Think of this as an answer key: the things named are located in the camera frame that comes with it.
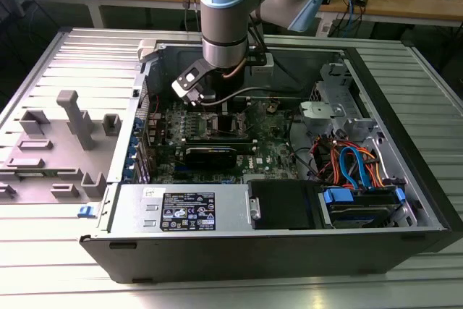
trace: table leg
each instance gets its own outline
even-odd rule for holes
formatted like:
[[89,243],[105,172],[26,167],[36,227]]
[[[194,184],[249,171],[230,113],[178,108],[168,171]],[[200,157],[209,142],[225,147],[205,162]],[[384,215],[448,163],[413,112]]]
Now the table leg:
[[146,28],[153,27],[153,16],[151,16],[151,9],[145,8]]
[[23,18],[26,15],[18,0],[1,0],[1,2],[8,11],[13,12],[18,17]]
[[338,17],[337,12],[322,12],[316,36],[326,37],[330,33],[333,21]]
[[97,1],[91,0],[87,3],[90,17],[94,28],[105,28],[103,17],[101,16],[100,6]]

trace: metal table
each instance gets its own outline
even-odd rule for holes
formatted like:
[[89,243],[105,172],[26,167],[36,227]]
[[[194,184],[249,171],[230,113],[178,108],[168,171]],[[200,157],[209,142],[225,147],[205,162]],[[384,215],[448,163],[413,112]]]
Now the metal table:
[[[61,86],[76,89],[92,119],[124,116],[139,69],[140,39],[184,33],[74,29],[59,33],[0,115],[0,161],[26,109],[59,118]],[[268,36],[330,47],[339,39]],[[462,102],[414,49],[396,41],[343,40],[355,47],[407,128],[443,190],[463,216]],[[102,90],[89,88],[98,86]],[[95,220],[80,204],[0,206],[0,305],[73,308],[450,308],[463,306],[463,242],[410,258],[384,275],[175,284],[117,284],[78,245]]]

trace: motherboard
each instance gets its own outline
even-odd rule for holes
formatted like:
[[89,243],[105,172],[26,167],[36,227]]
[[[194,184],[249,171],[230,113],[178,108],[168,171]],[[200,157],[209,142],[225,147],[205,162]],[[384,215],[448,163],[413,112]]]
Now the motherboard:
[[288,112],[278,101],[247,101],[239,111],[221,112],[173,103],[150,120],[151,182],[296,179],[286,144],[288,122]]

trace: robotic arm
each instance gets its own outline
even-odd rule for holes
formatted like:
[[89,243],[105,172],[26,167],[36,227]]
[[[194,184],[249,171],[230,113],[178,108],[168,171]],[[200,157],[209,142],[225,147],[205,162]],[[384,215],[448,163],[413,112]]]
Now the robotic arm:
[[206,98],[204,77],[208,78],[208,87],[222,95],[242,83],[229,79],[228,73],[245,63],[250,14],[258,21],[304,31],[322,3],[322,0],[200,1],[204,58],[192,64],[172,84],[178,96],[193,105]]

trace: blue latch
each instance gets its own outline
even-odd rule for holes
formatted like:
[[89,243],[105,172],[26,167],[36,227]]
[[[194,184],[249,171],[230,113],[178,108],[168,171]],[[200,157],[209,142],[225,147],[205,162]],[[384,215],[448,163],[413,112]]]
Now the blue latch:
[[79,213],[77,214],[78,218],[87,218],[91,219],[95,217],[95,214],[93,213],[93,207],[92,206],[81,206],[79,209]]
[[129,146],[129,148],[127,149],[127,152],[130,156],[133,156],[137,153],[137,149],[134,148],[133,146]]
[[130,137],[129,144],[130,144],[131,146],[136,146],[136,145],[138,145],[138,139],[137,139],[137,137],[134,137],[134,136],[132,135],[132,136]]
[[329,204],[332,202],[353,202],[354,196],[348,188],[343,187],[332,187],[328,188],[324,193],[325,203]]
[[126,168],[126,169],[122,170],[122,175],[132,179],[133,178],[133,169]]
[[135,163],[135,160],[133,158],[127,157],[125,159],[124,167],[129,167]]
[[133,120],[133,129],[134,130],[139,130],[140,128],[143,128],[144,122],[142,119],[135,117]]
[[405,197],[405,193],[401,188],[396,188],[396,195],[397,198],[400,200],[400,203],[405,203],[405,201],[407,200],[407,197]]

